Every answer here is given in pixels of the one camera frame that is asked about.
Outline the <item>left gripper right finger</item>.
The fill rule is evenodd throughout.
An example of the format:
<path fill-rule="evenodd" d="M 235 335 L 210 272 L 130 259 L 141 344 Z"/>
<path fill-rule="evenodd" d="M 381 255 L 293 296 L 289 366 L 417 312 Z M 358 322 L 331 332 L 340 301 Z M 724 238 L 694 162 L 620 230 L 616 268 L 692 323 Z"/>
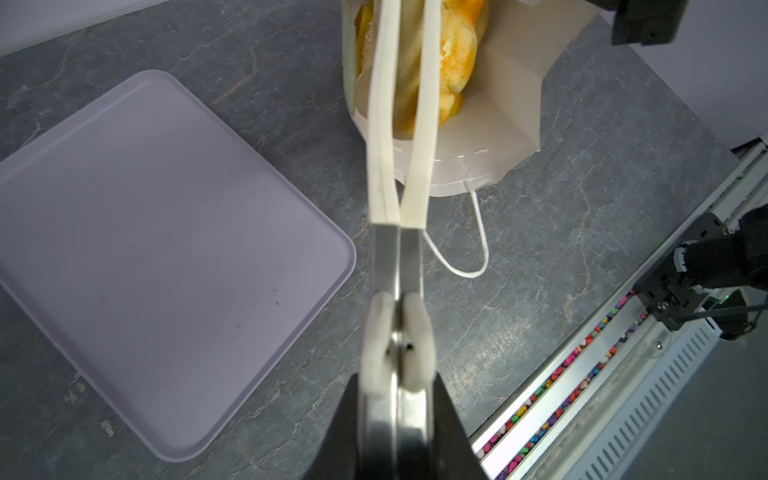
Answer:
<path fill-rule="evenodd" d="M 487 480 L 440 375 L 433 384 L 432 479 Z"/>

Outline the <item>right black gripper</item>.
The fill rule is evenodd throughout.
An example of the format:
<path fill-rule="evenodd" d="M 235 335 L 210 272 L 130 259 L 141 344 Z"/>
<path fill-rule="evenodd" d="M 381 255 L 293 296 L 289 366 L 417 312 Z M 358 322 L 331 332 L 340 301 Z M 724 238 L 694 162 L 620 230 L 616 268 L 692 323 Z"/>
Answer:
<path fill-rule="evenodd" d="M 614 46 L 664 45 L 677 36 L 687 0 L 590 0 L 614 13 L 611 43 Z"/>

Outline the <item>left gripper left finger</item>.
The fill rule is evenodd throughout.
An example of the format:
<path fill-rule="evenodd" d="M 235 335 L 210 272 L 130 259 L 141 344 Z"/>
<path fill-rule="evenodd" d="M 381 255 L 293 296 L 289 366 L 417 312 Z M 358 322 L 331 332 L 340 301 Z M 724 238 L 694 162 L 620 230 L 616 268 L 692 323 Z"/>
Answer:
<path fill-rule="evenodd" d="M 356 480 L 359 478 L 359 380 L 353 374 L 345 387 L 317 455 L 304 479 Z"/>

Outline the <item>cream and steel tongs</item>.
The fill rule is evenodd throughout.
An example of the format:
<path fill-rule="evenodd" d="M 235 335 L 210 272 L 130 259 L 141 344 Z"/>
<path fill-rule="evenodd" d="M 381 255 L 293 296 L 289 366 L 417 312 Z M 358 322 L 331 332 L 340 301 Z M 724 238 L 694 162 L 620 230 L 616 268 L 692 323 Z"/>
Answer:
<path fill-rule="evenodd" d="M 357 405 L 357 476 L 430 479 L 436 345 L 423 297 L 422 239 L 427 224 L 440 103 L 441 4 L 421 20 L 415 131 L 404 190 L 395 179 L 393 119 L 399 1 L 383 1 L 367 107 L 367 189 L 372 228 L 372 295 L 363 320 Z"/>

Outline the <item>printed paper gift bag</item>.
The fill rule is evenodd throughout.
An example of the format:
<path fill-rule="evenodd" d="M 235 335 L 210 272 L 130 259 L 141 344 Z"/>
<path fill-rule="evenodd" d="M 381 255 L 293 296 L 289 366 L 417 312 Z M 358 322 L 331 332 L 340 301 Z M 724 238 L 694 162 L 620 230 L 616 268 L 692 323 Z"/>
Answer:
<path fill-rule="evenodd" d="M 356 77 L 355 30 L 365 2 L 342 5 L 342 63 L 347 108 L 366 143 L 372 67 Z M 463 105 L 438 124 L 430 199 L 475 194 L 539 150 L 544 78 L 598 14 L 588 1 L 484 2 L 488 22 Z M 394 144 L 396 188 L 402 192 L 413 138 L 394 137 Z"/>

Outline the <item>lavender plastic tray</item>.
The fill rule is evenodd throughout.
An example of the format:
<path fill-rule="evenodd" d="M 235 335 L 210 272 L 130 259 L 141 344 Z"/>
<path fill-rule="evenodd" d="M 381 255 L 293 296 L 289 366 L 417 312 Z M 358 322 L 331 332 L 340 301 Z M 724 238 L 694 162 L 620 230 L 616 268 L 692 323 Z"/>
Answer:
<path fill-rule="evenodd" d="M 1 283 L 144 444 L 189 460 L 351 275 L 346 233 L 166 72 L 1 163 Z"/>

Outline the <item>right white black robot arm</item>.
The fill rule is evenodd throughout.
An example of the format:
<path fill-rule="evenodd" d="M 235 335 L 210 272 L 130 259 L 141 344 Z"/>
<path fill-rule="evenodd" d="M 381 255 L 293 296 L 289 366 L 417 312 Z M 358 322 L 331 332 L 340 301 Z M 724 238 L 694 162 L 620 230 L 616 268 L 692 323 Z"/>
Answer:
<path fill-rule="evenodd" d="M 764 1 L 600 1 L 612 42 L 646 63 L 729 147 L 767 149 L 767 4 Z M 767 209 L 735 232 L 715 215 L 696 219 L 635 285 L 668 329 L 709 317 L 726 340 L 751 332 L 766 304 L 702 310 L 720 289 L 767 287 Z"/>

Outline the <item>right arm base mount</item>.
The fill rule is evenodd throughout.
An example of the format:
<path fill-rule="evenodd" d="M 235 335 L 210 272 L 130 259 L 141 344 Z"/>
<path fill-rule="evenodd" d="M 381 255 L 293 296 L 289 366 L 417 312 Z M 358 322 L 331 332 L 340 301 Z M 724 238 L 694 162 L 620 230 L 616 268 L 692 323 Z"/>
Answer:
<path fill-rule="evenodd" d="M 693 283 L 674 264 L 674 252 L 689 243 L 725 236 L 726 227 L 713 213 L 696 218 L 672 243 L 662 249 L 656 260 L 634 285 L 633 290 L 647 312 L 670 331 L 682 328 L 682 317 L 693 314 L 707 295 L 693 289 Z"/>

